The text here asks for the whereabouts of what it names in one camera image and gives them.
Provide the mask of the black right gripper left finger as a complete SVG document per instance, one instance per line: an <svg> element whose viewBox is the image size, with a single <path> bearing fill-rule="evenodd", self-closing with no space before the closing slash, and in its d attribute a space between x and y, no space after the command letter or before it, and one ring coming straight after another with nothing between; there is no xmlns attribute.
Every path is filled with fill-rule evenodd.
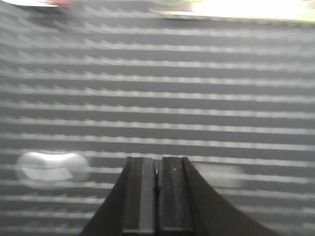
<svg viewBox="0 0 315 236"><path fill-rule="evenodd" d="M128 157L118 181L82 236L155 236L157 176L153 160Z"/></svg>

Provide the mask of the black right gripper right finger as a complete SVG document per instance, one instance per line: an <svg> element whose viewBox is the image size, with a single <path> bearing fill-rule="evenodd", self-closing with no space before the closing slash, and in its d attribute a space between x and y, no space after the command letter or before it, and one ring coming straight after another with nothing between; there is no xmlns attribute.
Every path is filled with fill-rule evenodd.
<svg viewBox="0 0 315 236"><path fill-rule="evenodd" d="M162 158L158 171L160 236L275 236L201 176L186 157Z"/></svg>

